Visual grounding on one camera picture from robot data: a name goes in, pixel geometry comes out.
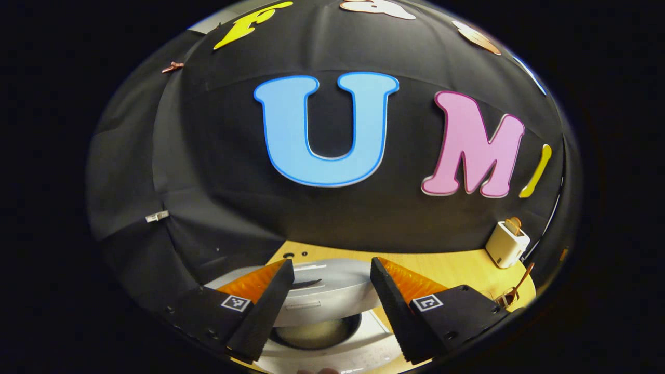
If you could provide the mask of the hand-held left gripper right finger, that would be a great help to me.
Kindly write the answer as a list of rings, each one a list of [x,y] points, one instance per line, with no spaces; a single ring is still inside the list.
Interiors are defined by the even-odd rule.
[[[473,287],[442,286],[383,257],[372,258],[370,280],[411,364],[455,353],[510,315]]]

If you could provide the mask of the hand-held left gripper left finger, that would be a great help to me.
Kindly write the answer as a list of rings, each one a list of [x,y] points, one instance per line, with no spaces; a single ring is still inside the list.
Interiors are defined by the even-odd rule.
[[[294,282],[282,259],[216,289],[196,287],[165,307],[167,325],[218,356],[256,362]]]

